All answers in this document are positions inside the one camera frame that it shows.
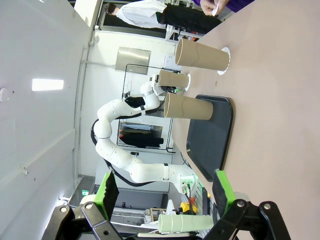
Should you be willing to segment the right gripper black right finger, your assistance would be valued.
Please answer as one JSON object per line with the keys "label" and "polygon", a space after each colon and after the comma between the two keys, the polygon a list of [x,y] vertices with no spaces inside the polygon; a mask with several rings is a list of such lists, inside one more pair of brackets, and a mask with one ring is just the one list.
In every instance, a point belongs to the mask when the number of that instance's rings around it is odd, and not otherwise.
{"label": "right gripper black right finger", "polygon": [[236,198],[223,170],[214,171],[212,193],[219,220],[208,232],[208,240],[237,240],[239,231],[249,232],[254,240],[291,239],[278,205],[273,201],[254,205]]}

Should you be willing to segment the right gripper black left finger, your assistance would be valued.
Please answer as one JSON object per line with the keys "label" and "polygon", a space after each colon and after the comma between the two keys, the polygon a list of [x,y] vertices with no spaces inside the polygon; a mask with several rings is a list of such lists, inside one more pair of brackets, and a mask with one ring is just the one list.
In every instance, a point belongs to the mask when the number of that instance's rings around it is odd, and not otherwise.
{"label": "right gripper black left finger", "polygon": [[115,176],[107,173],[93,200],[76,208],[55,207],[44,231],[46,240],[79,240],[83,234],[93,234],[97,240],[121,240],[111,223],[119,195]]}

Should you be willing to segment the person's left hand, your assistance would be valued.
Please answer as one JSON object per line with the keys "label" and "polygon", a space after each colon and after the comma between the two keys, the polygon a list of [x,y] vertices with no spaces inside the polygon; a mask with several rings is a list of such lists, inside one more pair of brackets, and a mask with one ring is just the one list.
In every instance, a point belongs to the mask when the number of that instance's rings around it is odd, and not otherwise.
{"label": "person's left hand", "polygon": [[207,16],[213,16],[212,11],[216,10],[215,16],[220,14],[229,0],[201,0],[200,6]]}

